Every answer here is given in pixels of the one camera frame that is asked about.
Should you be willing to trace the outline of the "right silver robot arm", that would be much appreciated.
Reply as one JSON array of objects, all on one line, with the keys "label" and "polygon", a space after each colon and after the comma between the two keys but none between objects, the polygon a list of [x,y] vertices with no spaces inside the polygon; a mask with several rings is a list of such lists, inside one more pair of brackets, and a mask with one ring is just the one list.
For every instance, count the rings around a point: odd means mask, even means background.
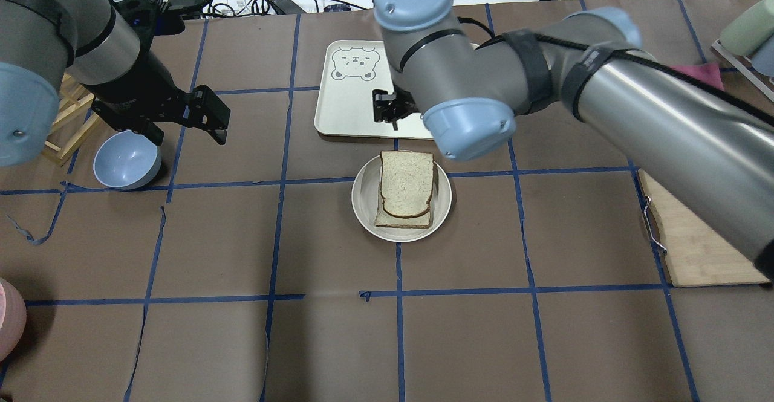
[{"label": "right silver robot arm", "polygon": [[562,103],[772,279],[772,116],[652,60],[625,11],[581,11],[473,48],[453,0],[372,3],[396,98],[443,156],[484,156],[517,116]]}]

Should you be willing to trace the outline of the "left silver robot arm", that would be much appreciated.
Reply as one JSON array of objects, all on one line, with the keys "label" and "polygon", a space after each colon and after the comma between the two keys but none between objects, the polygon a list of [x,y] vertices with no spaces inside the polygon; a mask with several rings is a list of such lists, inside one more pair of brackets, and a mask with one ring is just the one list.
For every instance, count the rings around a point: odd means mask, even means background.
[{"label": "left silver robot arm", "polygon": [[161,14],[155,0],[2,0],[2,166],[44,150],[65,75],[115,131],[160,145],[158,124],[177,123],[224,145],[230,108],[205,85],[179,89],[151,50]]}]

